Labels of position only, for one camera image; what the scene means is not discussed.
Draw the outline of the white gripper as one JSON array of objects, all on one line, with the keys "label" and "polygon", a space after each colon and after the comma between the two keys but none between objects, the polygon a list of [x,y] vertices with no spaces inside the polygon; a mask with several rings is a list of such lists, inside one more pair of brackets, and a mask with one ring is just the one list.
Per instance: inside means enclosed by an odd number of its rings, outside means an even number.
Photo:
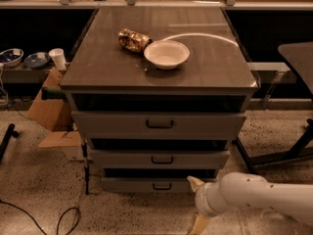
[{"label": "white gripper", "polygon": [[192,191],[196,192],[195,204],[199,211],[195,215],[194,223],[188,235],[201,235],[210,223],[210,218],[226,212],[229,205],[222,197],[218,182],[204,183],[194,176],[188,176],[187,180]]}]

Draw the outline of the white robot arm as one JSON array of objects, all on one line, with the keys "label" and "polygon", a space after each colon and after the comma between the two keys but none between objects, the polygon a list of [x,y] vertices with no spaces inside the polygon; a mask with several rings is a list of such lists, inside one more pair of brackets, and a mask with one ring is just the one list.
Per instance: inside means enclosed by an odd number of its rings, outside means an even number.
[{"label": "white robot arm", "polygon": [[313,185],[267,181],[264,177],[230,172],[218,181],[187,177],[195,194],[196,220],[190,235],[201,235],[210,220],[224,212],[262,210],[260,219],[284,222],[293,231],[280,235],[312,235]]}]

